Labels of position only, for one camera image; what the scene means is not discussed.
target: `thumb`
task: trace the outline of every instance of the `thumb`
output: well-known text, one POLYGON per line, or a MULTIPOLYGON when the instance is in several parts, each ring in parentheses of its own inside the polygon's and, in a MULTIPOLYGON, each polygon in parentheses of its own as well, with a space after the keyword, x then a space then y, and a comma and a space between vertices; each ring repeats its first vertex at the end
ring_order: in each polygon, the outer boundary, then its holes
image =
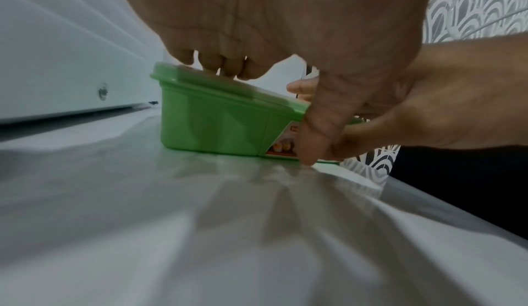
POLYGON ((340 161, 388 145, 411 144, 409 133, 398 124, 394 112, 389 111, 372 121, 349 125, 330 146, 324 159, 340 161))
POLYGON ((306 110, 296 140, 297 155, 305 165, 323 158, 344 127, 380 84, 350 81, 321 72, 310 107, 306 110))

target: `white surface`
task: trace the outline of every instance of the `white surface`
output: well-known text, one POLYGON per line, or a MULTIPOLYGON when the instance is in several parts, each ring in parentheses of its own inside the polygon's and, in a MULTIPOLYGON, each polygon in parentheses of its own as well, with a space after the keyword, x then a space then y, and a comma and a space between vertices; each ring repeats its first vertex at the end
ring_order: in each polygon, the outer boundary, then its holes
POLYGON ((160 99, 163 46, 125 0, 0 0, 0 17, 0 122, 160 99))
POLYGON ((359 163, 167 150, 157 112, 0 145, 1 305, 526 305, 526 240, 359 163))

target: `gray and white wallpaper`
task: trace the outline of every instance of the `gray and white wallpaper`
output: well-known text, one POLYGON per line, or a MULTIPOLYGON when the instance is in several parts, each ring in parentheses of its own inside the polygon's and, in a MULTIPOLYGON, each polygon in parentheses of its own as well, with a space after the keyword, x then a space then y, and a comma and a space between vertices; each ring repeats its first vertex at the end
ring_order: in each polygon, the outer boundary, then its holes
MULTIPOLYGON (((516 34, 528 30, 528 0, 431 0, 423 23, 423 42, 436 43, 516 34)), ((344 162, 363 162, 390 173, 399 146, 389 146, 344 162)))

